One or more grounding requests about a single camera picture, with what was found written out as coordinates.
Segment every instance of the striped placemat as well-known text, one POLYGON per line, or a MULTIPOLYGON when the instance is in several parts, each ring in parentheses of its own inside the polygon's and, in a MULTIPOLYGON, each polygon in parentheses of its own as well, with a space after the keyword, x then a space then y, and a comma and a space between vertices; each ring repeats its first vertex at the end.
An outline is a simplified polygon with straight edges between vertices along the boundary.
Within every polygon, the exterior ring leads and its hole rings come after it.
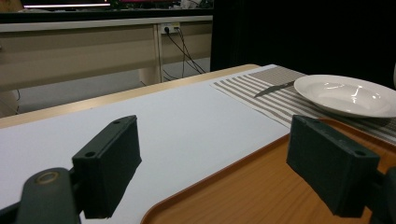
POLYGON ((253 97, 257 92, 265 88, 293 81, 302 76, 305 76, 305 74, 277 66, 258 73, 223 79, 212 83, 211 86, 288 128, 290 128, 292 116, 295 114, 314 119, 338 119, 345 124, 396 145, 396 119, 340 117, 326 112, 306 100, 292 86, 261 97, 253 97))

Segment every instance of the plate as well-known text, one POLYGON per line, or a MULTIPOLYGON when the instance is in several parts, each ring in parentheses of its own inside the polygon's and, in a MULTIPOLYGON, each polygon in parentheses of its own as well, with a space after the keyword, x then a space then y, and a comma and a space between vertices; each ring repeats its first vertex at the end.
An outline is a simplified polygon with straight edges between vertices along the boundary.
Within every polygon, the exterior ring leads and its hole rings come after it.
POLYGON ((396 91, 373 82, 334 75, 299 77, 294 88, 318 107, 352 118, 395 118, 396 91))

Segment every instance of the gray floor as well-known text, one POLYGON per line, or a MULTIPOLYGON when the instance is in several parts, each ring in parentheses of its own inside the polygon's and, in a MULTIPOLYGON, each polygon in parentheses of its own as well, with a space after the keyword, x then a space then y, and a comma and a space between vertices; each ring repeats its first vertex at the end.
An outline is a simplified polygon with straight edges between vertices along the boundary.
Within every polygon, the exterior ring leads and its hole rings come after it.
MULTIPOLYGON (((199 64, 204 71, 209 72, 209 58, 194 61, 199 64)), ((183 63, 166 64, 163 67, 163 70, 166 72, 163 72, 165 77, 164 81, 167 81, 167 79, 173 80, 200 74, 186 63, 184 69, 185 71, 183 74, 183 63)), ((26 88, 19 90, 19 92, 14 91, 14 94, 17 99, 19 98, 18 113, 21 114, 144 86, 145 84, 139 79, 137 70, 134 70, 26 88)))

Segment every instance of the knife blade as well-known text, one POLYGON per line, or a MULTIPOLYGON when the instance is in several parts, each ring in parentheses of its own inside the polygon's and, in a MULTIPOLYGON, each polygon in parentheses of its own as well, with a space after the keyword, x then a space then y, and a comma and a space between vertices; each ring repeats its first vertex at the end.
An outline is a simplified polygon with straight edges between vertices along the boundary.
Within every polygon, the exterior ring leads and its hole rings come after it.
POLYGON ((294 84, 294 81, 291 81, 291 82, 287 82, 287 83, 283 83, 283 84, 280 84, 280 85, 269 87, 269 88, 267 88, 267 89, 265 89, 263 91, 259 91, 259 93, 254 95, 254 98, 259 97, 259 96, 263 96, 265 94, 268 94, 268 93, 271 93, 271 92, 274 92, 274 91, 279 91, 279 90, 285 89, 285 88, 287 88, 289 86, 292 86, 293 84, 294 84))

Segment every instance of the brown tray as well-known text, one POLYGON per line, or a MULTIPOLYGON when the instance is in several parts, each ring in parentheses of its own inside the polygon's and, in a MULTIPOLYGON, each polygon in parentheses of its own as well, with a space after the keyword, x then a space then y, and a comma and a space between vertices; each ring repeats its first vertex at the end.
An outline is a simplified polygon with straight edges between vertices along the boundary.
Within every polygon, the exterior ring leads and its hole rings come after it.
MULTIPOLYGON (((396 166, 396 146, 333 119, 322 119, 378 153, 378 170, 396 166)), ((334 216, 286 164, 289 135, 155 204, 142 219, 153 223, 368 223, 334 216)))

